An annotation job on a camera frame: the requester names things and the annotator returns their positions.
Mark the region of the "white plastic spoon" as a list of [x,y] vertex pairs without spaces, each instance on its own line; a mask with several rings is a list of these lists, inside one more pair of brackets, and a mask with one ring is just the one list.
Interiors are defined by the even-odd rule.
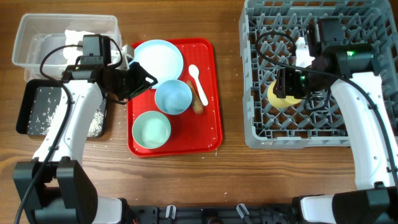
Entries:
[[199,99],[201,100],[203,106],[208,106],[208,104],[209,104],[208,99],[207,99],[206,94],[203,90],[203,87],[199,81],[200,71],[199,71],[198,67],[194,64],[191,64],[188,67],[188,72],[189,72],[190,76],[195,81],[195,84],[196,84],[197,90],[198,90],[198,96],[199,96]]

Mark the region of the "light blue bowl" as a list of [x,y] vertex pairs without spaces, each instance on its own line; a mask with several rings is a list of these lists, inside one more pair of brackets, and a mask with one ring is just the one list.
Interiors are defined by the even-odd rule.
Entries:
[[169,80],[155,91],[155,104],[163,113],[178,115],[191,105],[193,95],[190,87],[181,80]]

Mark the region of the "white tissue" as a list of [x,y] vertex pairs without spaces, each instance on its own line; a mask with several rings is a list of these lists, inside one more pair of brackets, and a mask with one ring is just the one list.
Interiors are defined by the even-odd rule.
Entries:
[[[87,31],[66,30],[65,45],[81,45],[84,35],[93,35],[93,33]],[[66,65],[74,64],[76,58],[82,55],[82,48],[79,47],[67,47],[63,49],[63,56],[67,60]]]

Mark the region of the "pale green bowl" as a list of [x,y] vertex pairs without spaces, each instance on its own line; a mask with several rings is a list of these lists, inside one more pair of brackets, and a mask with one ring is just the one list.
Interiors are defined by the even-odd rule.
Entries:
[[169,140],[171,130],[171,123],[164,114],[147,111],[133,122],[132,136],[140,147],[157,149]]

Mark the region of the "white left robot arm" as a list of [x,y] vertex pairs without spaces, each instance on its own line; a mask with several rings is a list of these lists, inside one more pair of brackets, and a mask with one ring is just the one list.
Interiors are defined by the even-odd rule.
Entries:
[[134,62],[128,70],[107,65],[69,65],[53,83],[62,97],[50,130],[29,162],[18,162],[13,179],[21,204],[15,223],[135,223],[124,198],[100,197],[82,168],[95,111],[108,93],[120,104],[157,84]]

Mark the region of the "yellow plastic cup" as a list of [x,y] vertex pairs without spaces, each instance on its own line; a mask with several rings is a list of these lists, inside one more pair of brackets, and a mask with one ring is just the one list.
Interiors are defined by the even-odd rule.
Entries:
[[293,96],[286,96],[285,98],[278,98],[276,94],[273,92],[276,81],[273,81],[267,90],[267,99],[269,103],[275,108],[286,108],[289,106],[296,105],[300,103],[301,99],[296,99]]

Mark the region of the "large light blue plate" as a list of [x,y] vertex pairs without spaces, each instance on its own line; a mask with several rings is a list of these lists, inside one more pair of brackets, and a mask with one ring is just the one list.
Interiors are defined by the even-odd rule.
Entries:
[[177,80],[183,71],[184,61],[181,51],[166,40],[148,40],[134,47],[134,58],[129,63],[138,62],[158,81],[152,88],[158,88],[163,82]]

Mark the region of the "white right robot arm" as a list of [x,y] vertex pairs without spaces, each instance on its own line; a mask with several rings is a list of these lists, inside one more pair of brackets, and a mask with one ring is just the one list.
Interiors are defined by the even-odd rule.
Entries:
[[340,108],[354,157],[356,190],[298,199],[307,223],[396,223],[397,142],[384,99],[379,64],[368,44],[293,45],[295,65],[281,65],[270,86],[271,105],[283,108],[328,90]]

